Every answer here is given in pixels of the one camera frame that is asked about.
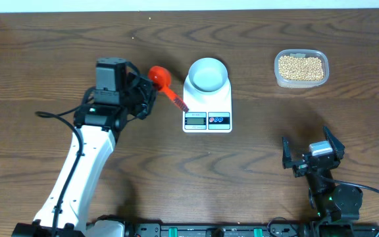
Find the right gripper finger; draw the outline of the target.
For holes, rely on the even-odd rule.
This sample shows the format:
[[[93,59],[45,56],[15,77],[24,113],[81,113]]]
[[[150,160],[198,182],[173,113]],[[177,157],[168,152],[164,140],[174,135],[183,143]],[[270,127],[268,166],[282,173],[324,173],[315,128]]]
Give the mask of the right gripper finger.
[[[282,162],[289,163],[291,161],[291,153],[290,153],[289,142],[285,137],[282,137],[282,145],[283,145]]]
[[[336,157],[343,157],[345,154],[345,146],[331,133],[327,126],[323,127],[326,140],[332,147]]]

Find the red plastic measuring scoop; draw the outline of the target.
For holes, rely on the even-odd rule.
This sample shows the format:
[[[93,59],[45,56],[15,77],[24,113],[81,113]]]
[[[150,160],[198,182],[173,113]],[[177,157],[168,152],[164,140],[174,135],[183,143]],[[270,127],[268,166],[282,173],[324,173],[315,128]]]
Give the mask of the red plastic measuring scoop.
[[[183,112],[188,112],[189,108],[183,99],[170,89],[172,76],[170,72],[161,66],[153,66],[149,69],[148,78],[153,81],[159,92],[164,93],[177,108]]]

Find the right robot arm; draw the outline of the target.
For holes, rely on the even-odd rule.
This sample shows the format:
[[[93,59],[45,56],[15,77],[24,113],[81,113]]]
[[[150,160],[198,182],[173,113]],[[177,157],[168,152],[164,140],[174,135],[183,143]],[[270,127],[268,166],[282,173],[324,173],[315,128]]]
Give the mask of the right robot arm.
[[[353,221],[359,219],[363,202],[360,188],[337,183],[331,170],[337,168],[345,154],[345,146],[324,127],[325,140],[309,145],[301,159],[291,158],[289,142],[282,138],[282,166],[294,177],[304,176],[309,185],[309,201],[318,219],[299,227],[299,236],[354,236]]]

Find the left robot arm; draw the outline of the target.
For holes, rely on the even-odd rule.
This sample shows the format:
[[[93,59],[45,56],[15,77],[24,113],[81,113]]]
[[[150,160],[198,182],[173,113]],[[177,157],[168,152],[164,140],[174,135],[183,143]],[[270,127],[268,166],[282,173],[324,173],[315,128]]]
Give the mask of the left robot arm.
[[[150,115],[157,91],[130,61],[100,58],[95,74],[96,85],[67,124],[72,142],[47,201],[32,223],[15,226],[13,236],[86,236],[89,206],[120,133],[130,121]]]

